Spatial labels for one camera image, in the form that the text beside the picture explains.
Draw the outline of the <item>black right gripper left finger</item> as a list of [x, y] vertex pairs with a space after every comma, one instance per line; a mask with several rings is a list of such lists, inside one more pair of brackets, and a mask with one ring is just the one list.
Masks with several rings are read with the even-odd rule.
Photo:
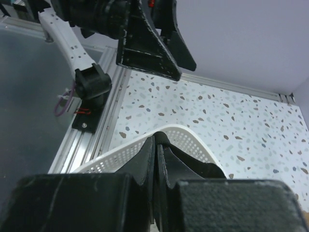
[[3, 232], [148, 232], [154, 160], [142, 174], [41, 174], [20, 179], [0, 214]]

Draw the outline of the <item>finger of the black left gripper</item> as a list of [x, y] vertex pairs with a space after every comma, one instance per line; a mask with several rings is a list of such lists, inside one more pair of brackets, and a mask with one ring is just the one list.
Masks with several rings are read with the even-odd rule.
[[186, 70], [195, 71], [197, 64], [178, 29], [177, 2], [175, 0], [150, 0], [148, 7], [154, 26], [161, 30], [160, 37], [177, 65]]
[[116, 64], [179, 81], [181, 70], [155, 29], [145, 0], [124, 1]]

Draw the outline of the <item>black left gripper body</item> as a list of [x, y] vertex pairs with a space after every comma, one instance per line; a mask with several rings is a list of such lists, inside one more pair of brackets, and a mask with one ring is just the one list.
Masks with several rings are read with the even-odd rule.
[[84, 38], [95, 33], [114, 40], [133, 37], [127, 31], [130, 0], [52, 0], [51, 4], [57, 16], [81, 29]]

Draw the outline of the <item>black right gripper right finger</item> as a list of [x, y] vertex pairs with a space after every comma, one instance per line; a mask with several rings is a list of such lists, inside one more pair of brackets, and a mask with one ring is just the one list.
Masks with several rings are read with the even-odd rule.
[[278, 180], [202, 178], [156, 148], [156, 224], [162, 232], [306, 232], [292, 190]]

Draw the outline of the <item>black underwear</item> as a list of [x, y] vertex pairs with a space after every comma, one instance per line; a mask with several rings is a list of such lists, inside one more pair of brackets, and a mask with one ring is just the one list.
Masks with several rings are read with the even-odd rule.
[[226, 176], [222, 169], [214, 163], [204, 163], [192, 156], [188, 155], [184, 151], [180, 150], [178, 147], [170, 143], [167, 135], [164, 132], [158, 131], [154, 133], [155, 140], [157, 144], [168, 146], [172, 153], [180, 159], [186, 166], [188, 166], [193, 172], [198, 174], [203, 178], [223, 178]]

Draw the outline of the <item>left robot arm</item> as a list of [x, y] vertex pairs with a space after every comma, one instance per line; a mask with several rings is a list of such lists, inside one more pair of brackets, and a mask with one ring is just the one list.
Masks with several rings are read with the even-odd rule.
[[112, 88], [108, 74], [87, 54], [85, 38], [98, 33], [118, 41], [116, 64], [178, 81], [197, 67], [178, 29], [174, 0], [42, 0], [38, 19], [66, 58], [82, 100], [102, 105]]

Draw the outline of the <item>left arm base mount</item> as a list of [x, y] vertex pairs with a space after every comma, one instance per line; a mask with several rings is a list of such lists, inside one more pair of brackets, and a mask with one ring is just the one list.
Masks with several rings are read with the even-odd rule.
[[103, 95], [90, 100], [82, 100], [81, 105], [74, 112], [75, 119], [72, 128], [95, 133], [104, 109], [106, 99]]

